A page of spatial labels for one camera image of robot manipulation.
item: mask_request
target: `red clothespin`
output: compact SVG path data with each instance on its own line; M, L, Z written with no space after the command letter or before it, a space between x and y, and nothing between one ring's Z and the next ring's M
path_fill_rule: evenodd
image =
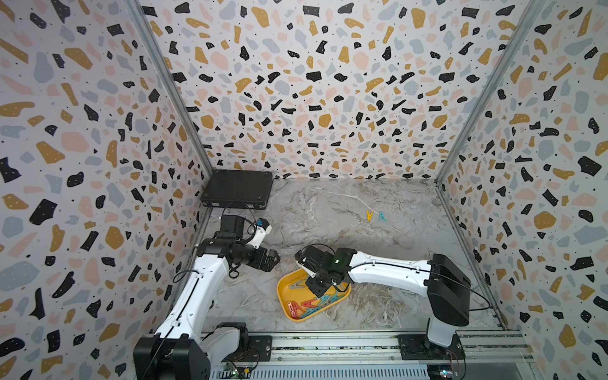
M304 301L304 302L302 302L302 306L305 307L306 309L315 308L316 306L313 305L313 302L318 301L318 300L319 299L317 299L317 298L313 298L312 300Z

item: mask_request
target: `mounting plate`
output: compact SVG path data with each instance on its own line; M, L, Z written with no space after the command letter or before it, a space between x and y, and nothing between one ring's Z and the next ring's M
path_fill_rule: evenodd
M401 351L401 360L450 360L449 353L431 352L424 346L426 334L397 335L397 340L399 342L399 350ZM462 360L465 357L465 351L462 349L460 338L456 334L452 337L452 343L446 350L451 351L458 360Z

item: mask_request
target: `gray speckle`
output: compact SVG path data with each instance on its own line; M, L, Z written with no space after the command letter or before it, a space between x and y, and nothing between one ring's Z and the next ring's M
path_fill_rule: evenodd
M37 348L36 351L34 351L31 354L27 355L26 356L26 360L31 363L34 360L38 359L38 356L40 356L40 348Z
M281 49L278 48L277 44L274 40L270 38L265 38L262 40L262 43L270 50L270 53L278 54L281 52Z
M125 340L129 339L129 337L131 335L135 334L137 332L137 330L139 330L140 323L141 323L140 321L136 321L131 326L126 328Z
M117 54L116 55L116 60L118 61L118 64L120 65L120 67L122 67L123 69L127 69L131 72L135 72L135 70L133 70L133 67L131 67L129 65L129 60L126 59L125 57Z
M542 161L548 159L555 152L552 140L543 140L538 144L538 158Z
M237 4L234 1L230 1L228 5L224 7L224 9L219 11L219 18L222 20L231 20L237 14L236 11Z
M349 96L348 98L346 98L346 100L342 104L342 112L352 111L353 105L354 105L354 96Z
M406 83L405 86L403 86L403 89L406 91L407 95L416 95L416 92L418 92L418 83L416 83L416 81L414 80L410 80L409 82Z
M295 31L295 40L302 44L304 49L308 47L308 45L306 44L306 35L300 29Z
M61 30L59 31L59 35L66 39L67 42L73 43L76 41L76 37L74 37L74 33L69 30L65 25L61 26Z
M113 182L108 184L106 190L108 191L108 201L114 203L116 207L122 206L125 201L125 196L122 195L118 187L116 187L116 184Z
M95 320L95 331L102 329L106 325L106 319L104 317L97 318Z
M584 91L576 92L576 101L574 102L574 110L580 114L584 114L589 103L589 94Z
M143 298L150 293L152 293L152 291L150 289L144 287L139 292L137 292L137 298L143 300Z
M553 358L555 357L555 348L548 339L545 339L545 345L542 347L542 353L547 358L549 363L553 362Z
M403 49L403 41L399 40L397 37L395 37L393 39L393 45L395 47L395 50L399 51L401 49Z
M566 96L570 94L570 85L568 84L568 80L564 80L562 83L562 88L559 90L559 95Z
M32 156L32 154L30 152L25 152L19 158L26 164L29 164L30 162L35 160L34 156Z
M118 13L120 12L120 9L118 8L118 2L111 2L110 4L108 4L108 13L112 16L114 15L118 15Z
M584 330L581 330L581 332L578 333L578 340L580 340L585 346L588 346L591 344L591 342L593 342L593 339Z
M99 100L99 95L92 91L80 91L80 95L82 95L85 99L92 101L93 103L97 103L97 101Z
M85 160L86 165L99 166L102 164L102 159L95 156L89 156Z
M398 6L399 2L397 1L395 1L393 4L390 4L386 9L378 13L378 19L383 21L390 20L397 12Z
M44 337L44 327L43 326L36 327L36 329L32 333L32 337L31 337L32 342L34 342L36 344L40 344L40 342L42 342L43 337Z
M245 42L247 42L247 45L249 45L251 50L256 50L259 47L257 42L255 42L254 40L250 40L247 37L245 37Z
M53 194L61 194L61 183L63 182L63 178L51 174L45 174L44 177L49 181L50 192Z
M109 94L115 94L116 92L118 92L118 87L105 78L100 79L99 82L97 82L97 88Z
M70 220L66 221L66 224L75 226L76 224L78 224L78 220L79 220L79 217L77 215L70 215Z
M584 226L574 233L574 237L580 245L585 245L608 237L608 231L604 227Z
M46 83L53 79L55 72L53 66L50 65L46 54L42 52L36 53L36 67L34 68L34 79L38 83Z
M137 133L148 134L150 133L150 126L146 119L137 119L135 120L135 130Z
M560 300L553 297L545 289L538 290L538 294L540 295L543 302L546 303L548 306L561 306L562 305Z
M4 237L10 238L19 235L21 232L23 232L23 220L21 218L9 216L4 220L4 225L2 226Z
M446 35L443 36L443 42L446 44L448 50L452 50L452 41L454 40L454 35L451 30L446 32Z
M0 290L20 288L34 281L40 270L28 261L20 261L0 271Z
M573 42L566 45L564 52L569 55L578 55L587 49L587 46L593 43L593 38L586 38L582 41Z
M19 133L21 131L25 131L26 128L21 125L3 125L0 126L0 134L6 137L12 137L14 139L18 139Z
M89 301L89 293L91 291L88 290L80 290L76 293L75 296L70 298L69 300L63 302L63 306L73 305L74 303L83 303Z
M574 143L574 151L577 153L583 153L591 148L591 143L589 141L577 141Z

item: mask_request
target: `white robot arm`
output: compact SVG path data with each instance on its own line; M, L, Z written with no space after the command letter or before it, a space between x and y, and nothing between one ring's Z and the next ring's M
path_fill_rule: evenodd
M456 328L469 324L471 281L444 255L407 261L347 248L331 254L312 244L295 259L310 275L306 285L317 297L342 282L394 286L427 297L433 309L427 339L436 346L449 347Z

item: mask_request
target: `black case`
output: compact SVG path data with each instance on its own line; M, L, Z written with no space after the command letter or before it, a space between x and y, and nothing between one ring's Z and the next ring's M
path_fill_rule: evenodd
M201 201L206 207L265 210L273 180L270 171L214 170Z

